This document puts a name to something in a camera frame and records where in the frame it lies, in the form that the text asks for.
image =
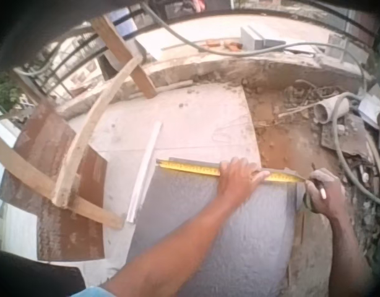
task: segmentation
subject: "gray cable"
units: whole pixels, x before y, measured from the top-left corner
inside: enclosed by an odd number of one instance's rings
[[[374,195],[372,192],[367,190],[356,178],[356,176],[352,173],[349,165],[345,161],[343,152],[341,151],[340,148],[340,142],[339,142],[339,133],[337,132],[337,118],[339,115],[339,106],[341,102],[344,100],[345,97],[350,97],[356,100],[362,100],[362,97],[356,96],[350,92],[345,92],[343,94],[340,94],[340,97],[337,99],[336,104],[334,105],[333,109],[333,118],[332,118],[332,123],[333,123],[333,136],[334,136],[334,146],[337,152],[337,156],[339,158],[339,161],[341,165],[344,168],[344,171],[346,172],[347,176],[350,178],[350,180],[353,182],[353,184],[367,197],[369,197],[371,200],[373,200],[375,203],[380,205],[380,198]]]
[[[33,72],[25,72],[25,71],[22,71],[21,69],[19,69],[17,67],[17,68],[14,68],[13,70],[16,73],[24,75],[24,76],[35,76],[35,75],[38,75],[38,74],[45,72],[50,67],[50,65],[54,62],[54,59],[59,52],[59,48],[61,47],[61,44],[62,43],[58,44],[55,47],[53,55],[50,57],[50,59],[47,61],[47,63],[41,69],[33,71]]]
[[[185,37],[181,36],[179,33],[176,33],[174,30],[171,29],[171,27],[167,23],[165,23],[161,18],[159,18],[159,16],[156,13],[154,13],[154,11],[145,2],[141,2],[140,5],[142,6],[143,10],[146,11],[146,13],[148,13],[148,15],[154,20],[154,22],[160,24],[165,30],[170,32],[177,39],[181,40],[183,43],[185,43],[189,46],[192,46],[193,48],[196,48],[199,51],[206,51],[207,53],[210,53],[210,54],[218,54],[221,56],[228,56],[228,57],[235,57],[235,58],[245,58],[245,57],[257,56],[259,54],[270,53],[272,51],[283,50],[285,48],[291,48],[293,46],[299,46],[299,45],[318,45],[318,46],[327,46],[330,48],[337,48],[338,50],[341,50],[344,53],[348,54],[354,60],[355,64],[358,66],[358,68],[360,70],[364,92],[367,89],[367,81],[366,81],[365,73],[363,71],[361,64],[356,59],[356,57],[354,57],[354,55],[352,55],[348,50],[346,50],[345,48],[342,48],[338,45],[331,45],[328,43],[321,43],[321,42],[298,42],[298,43],[292,43],[290,45],[278,45],[278,46],[273,46],[271,48],[264,48],[262,50],[259,49],[257,51],[247,51],[245,53],[228,53],[225,51],[214,51],[214,50],[211,50],[208,48],[203,48],[203,47],[195,44],[194,42],[192,42],[188,39],[185,39]]]
[[[158,24],[160,24],[163,28],[165,28],[165,30],[167,30],[168,32],[170,32],[173,36],[175,36],[177,39],[181,40],[183,43],[187,44],[187,45],[190,45],[192,46],[193,48],[196,48],[200,51],[206,51],[208,53],[211,53],[211,54],[218,54],[218,55],[221,55],[221,56],[229,56],[229,57],[236,57],[236,58],[243,58],[243,57],[250,57],[250,56],[256,56],[258,54],[264,54],[264,53],[269,53],[271,51],[278,51],[278,50],[282,50],[284,48],[290,48],[292,46],[298,46],[298,45],[318,45],[318,46],[327,46],[327,47],[330,47],[330,48],[337,48],[338,50],[341,50],[343,51],[344,53],[347,53],[354,61],[355,61],[355,64],[358,66],[359,70],[360,70],[360,74],[361,74],[361,80],[362,80],[362,83],[363,83],[363,89],[361,90],[362,94],[360,96],[358,95],[355,95],[353,93],[350,93],[350,92],[345,92],[343,94],[340,95],[340,98],[336,101],[336,104],[334,105],[334,109],[333,109],[333,118],[332,118],[332,123],[333,123],[333,135],[334,135],[334,145],[335,145],[335,149],[336,149],[336,152],[337,152],[337,156],[339,158],[339,161],[341,162],[342,166],[343,166],[343,169],[344,171],[346,172],[346,174],[348,175],[348,177],[350,178],[350,180],[354,183],[354,185],[364,194],[366,195],[367,197],[369,197],[371,200],[373,200],[375,203],[379,204],[380,205],[380,198],[375,196],[373,193],[369,192],[360,182],[359,180],[357,180],[356,176],[353,175],[353,173],[351,172],[351,169],[350,167],[348,166],[347,162],[345,161],[345,158],[344,158],[344,155],[343,155],[343,152],[341,151],[341,148],[340,148],[340,142],[339,142],[339,134],[337,132],[337,118],[338,118],[338,110],[339,110],[339,106],[341,104],[341,102],[343,101],[344,98],[346,97],[350,97],[350,98],[353,98],[353,99],[356,99],[356,100],[362,100],[362,98],[364,97],[365,93],[366,93],[366,89],[367,89],[367,81],[366,81],[366,77],[365,77],[365,72],[363,71],[363,68],[361,67],[361,64],[358,62],[358,60],[354,57],[354,55],[352,55],[348,50],[346,50],[345,48],[341,48],[337,45],[331,45],[331,44],[328,44],[328,43],[319,43],[319,42],[299,42],[299,43],[293,43],[293,44],[290,44],[290,45],[279,45],[279,46],[274,46],[272,48],[266,48],[266,49],[260,49],[260,50],[257,50],[257,51],[248,51],[247,53],[227,53],[227,52],[224,52],[224,51],[214,51],[214,50],[211,50],[211,49],[208,49],[208,48],[203,48],[197,44],[195,44],[194,42],[191,42],[187,39],[185,39],[185,37],[181,36],[180,34],[176,33],[174,30],[172,30],[170,28],[170,26],[168,24],[166,24],[161,18],[158,17],[157,14],[154,13],[153,10],[151,10],[151,8],[145,3],[145,2],[141,2],[140,3],[143,10],[146,11],[146,13],[148,13],[149,16],[151,16],[151,18]]]

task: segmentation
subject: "white pvc pipe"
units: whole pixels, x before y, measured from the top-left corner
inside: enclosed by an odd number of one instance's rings
[[[332,120],[334,105],[336,104],[339,98],[340,95],[336,95],[328,99],[325,99],[314,106],[314,115],[319,123],[326,124]],[[345,115],[349,111],[350,102],[348,98],[344,98],[339,106],[337,118]]]

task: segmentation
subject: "dirt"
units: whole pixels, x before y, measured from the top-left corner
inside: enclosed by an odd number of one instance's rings
[[[316,168],[327,168],[343,180],[335,151],[323,148],[321,126],[313,121],[312,109],[279,118],[287,111],[285,95],[277,90],[244,88],[255,127],[264,168],[297,171],[308,177]],[[370,202],[349,183],[347,207],[360,250],[373,267],[380,239],[380,206]],[[322,215],[306,209],[296,215],[292,254],[283,280],[281,296],[328,296],[332,232]]]
[[[246,89],[249,110],[264,168],[297,171],[305,178],[316,168],[340,173],[335,152],[322,148],[321,127],[312,111],[278,118],[286,111],[283,92]],[[295,239],[281,296],[327,296],[332,234],[320,215],[302,210],[296,216]]]
[[[314,163],[316,168],[325,167],[339,173],[335,152],[319,145],[321,127],[313,123],[312,116],[308,115],[307,119],[298,113],[278,118],[285,111],[281,91],[248,92],[247,99],[263,167],[289,168],[307,177]]]

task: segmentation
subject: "yellow measuring tape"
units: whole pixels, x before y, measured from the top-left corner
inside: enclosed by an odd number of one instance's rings
[[[179,170],[179,171],[192,172],[192,173],[198,173],[198,174],[205,174],[205,175],[212,175],[212,176],[220,176],[219,169],[215,167],[192,165],[192,164],[180,163],[176,161],[165,161],[165,160],[159,160],[157,163],[162,168],[168,168],[172,170]],[[300,183],[304,181],[304,178],[302,178],[301,176],[297,176],[295,174],[284,173],[284,172],[281,172],[279,170],[274,170],[274,169],[262,169],[262,170],[267,170],[271,172],[270,176],[266,178],[266,181],[277,181],[281,183]]]

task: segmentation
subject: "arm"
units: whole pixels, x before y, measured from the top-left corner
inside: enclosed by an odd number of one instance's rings
[[[329,278],[329,296],[363,296],[371,280],[366,259],[361,255],[350,217],[345,210],[345,191],[338,177],[326,169],[311,173],[326,190],[322,199],[314,183],[306,182],[314,209],[325,215],[332,228],[333,256]]]
[[[102,287],[116,296],[172,296],[202,264],[219,230],[269,172],[252,176],[254,164],[232,159],[220,165],[217,197]]]

